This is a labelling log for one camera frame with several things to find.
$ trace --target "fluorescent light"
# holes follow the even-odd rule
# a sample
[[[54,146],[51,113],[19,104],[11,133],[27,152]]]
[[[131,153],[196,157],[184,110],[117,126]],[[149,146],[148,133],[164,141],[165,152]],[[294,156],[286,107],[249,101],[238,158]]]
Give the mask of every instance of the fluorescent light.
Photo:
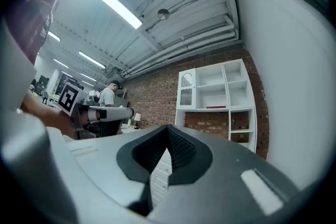
[[[48,35],[50,36],[50,37],[53,37],[54,39],[56,39],[57,41],[61,41],[61,39],[58,37],[58,36],[56,36],[56,35],[54,35],[52,32],[48,32]]]
[[[62,66],[65,66],[66,68],[69,68],[69,67],[67,67],[64,63],[61,63],[60,61],[57,61],[56,59],[54,59],[54,61],[60,63]]]
[[[80,55],[82,55],[83,57],[85,57],[86,59],[90,60],[91,62],[94,62],[97,66],[105,69],[105,66],[102,65],[101,63],[97,62],[96,60],[93,60],[91,57],[87,56],[86,54],[84,54],[83,52],[79,52]]]
[[[72,76],[71,76],[71,75],[69,75],[69,74],[65,73],[64,71],[62,71],[62,73],[64,73],[65,75],[67,75],[67,76],[69,76],[69,77],[71,77],[71,78],[72,78]]]
[[[118,0],[102,0],[102,1],[105,2],[108,6],[110,6],[121,17],[123,17],[135,29],[137,29],[140,25],[142,25],[142,22]]]
[[[83,75],[84,77],[87,77],[88,79],[92,79],[94,82],[96,82],[95,79],[93,79],[93,78],[91,78],[91,77],[89,77],[89,76],[87,76],[87,75],[84,75],[83,73],[81,73],[81,75]]]
[[[82,82],[84,82],[84,83],[86,83],[86,84],[88,84],[88,85],[90,85],[90,86],[94,87],[94,85],[92,85],[92,84],[89,84],[89,83],[87,83],[87,82],[85,82],[85,81],[83,81],[83,80],[82,80]]]

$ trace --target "white shirt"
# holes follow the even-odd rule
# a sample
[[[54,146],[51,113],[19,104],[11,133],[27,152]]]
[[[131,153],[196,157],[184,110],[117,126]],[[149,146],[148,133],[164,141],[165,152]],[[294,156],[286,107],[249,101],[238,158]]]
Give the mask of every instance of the white shirt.
[[[116,98],[115,93],[110,88],[105,88],[100,93],[99,98],[99,105],[100,106],[107,106],[107,105],[114,105],[114,100]]]

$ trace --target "brick wall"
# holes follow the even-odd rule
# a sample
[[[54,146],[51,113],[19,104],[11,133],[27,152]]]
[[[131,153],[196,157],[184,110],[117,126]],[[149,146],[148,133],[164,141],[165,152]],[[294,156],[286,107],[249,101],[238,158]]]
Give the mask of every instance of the brick wall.
[[[177,84],[180,71],[240,58],[243,59],[246,66],[256,102],[257,154],[266,158],[269,125],[264,89],[254,62],[242,45],[229,46],[189,57],[134,79],[126,80],[123,86],[128,90],[126,98],[129,100],[129,106],[136,113],[141,113],[140,128],[175,123]],[[225,112],[186,113],[185,126],[204,131],[209,135],[228,138],[228,115]],[[243,134],[234,138],[236,142],[245,142],[245,139],[246,135]]]

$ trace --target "glass cabinet door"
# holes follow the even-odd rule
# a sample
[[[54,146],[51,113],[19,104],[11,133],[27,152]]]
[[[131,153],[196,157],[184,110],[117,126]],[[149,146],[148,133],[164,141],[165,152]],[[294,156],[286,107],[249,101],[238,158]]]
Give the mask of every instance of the glass cabinet door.
[[[180,72],[177,109],[196,109],[196,69]]]

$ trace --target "lamp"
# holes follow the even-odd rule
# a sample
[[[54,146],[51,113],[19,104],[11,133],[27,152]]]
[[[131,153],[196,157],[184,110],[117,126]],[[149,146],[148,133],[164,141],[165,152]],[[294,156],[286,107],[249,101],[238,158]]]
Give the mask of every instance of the lamp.
[[[134,129],[137,130],[137,129],[139,129],[138,121],[141,121],[141,114],[139,114],[139,113],[135,114],[134,120],[135,120]]]

